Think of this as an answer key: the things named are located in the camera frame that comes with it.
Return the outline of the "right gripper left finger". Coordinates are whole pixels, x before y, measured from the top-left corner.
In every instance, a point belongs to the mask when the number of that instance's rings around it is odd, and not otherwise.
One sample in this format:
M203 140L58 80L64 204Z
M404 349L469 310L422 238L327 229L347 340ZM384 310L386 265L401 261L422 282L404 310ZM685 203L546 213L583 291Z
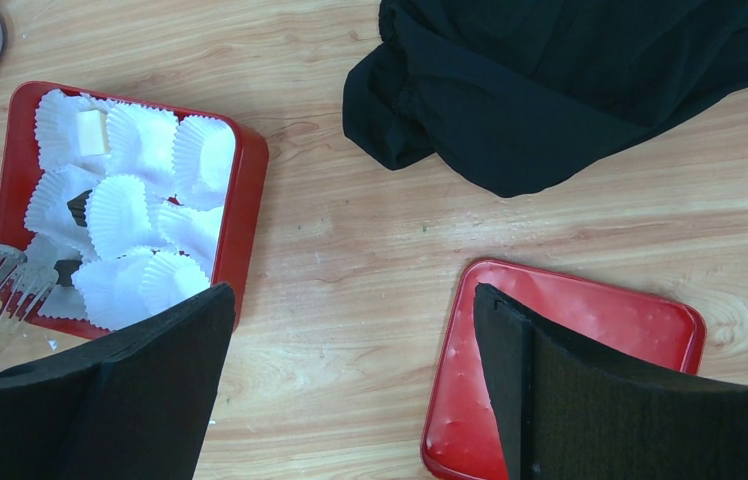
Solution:
M215 285L0 372L0 479L189 479L235 325Z

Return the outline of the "white chocolate piece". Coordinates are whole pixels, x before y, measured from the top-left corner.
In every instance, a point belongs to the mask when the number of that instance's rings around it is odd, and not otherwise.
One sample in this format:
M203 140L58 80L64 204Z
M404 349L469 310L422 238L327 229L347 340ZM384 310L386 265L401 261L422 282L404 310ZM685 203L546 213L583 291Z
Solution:
M81 155L97 156L110 152L105 112L100 110L78 112L75 122L78 151Z

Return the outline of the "dark chocolate piece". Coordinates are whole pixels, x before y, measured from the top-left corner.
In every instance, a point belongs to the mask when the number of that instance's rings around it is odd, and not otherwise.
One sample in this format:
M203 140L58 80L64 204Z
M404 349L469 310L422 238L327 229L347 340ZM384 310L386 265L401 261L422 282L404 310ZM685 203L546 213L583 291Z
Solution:
M91 195L91 190L86 190L80 193L78 196L66 202L67 208L74 220L75 224L79 227L86 228L86 206Z

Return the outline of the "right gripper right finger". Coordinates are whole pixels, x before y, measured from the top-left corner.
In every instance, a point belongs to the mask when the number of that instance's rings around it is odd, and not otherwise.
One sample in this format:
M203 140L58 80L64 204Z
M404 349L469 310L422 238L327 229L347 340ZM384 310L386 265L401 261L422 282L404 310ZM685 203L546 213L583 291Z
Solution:
M748 385L684 374L489 284L475 338L512 479L748 479Z

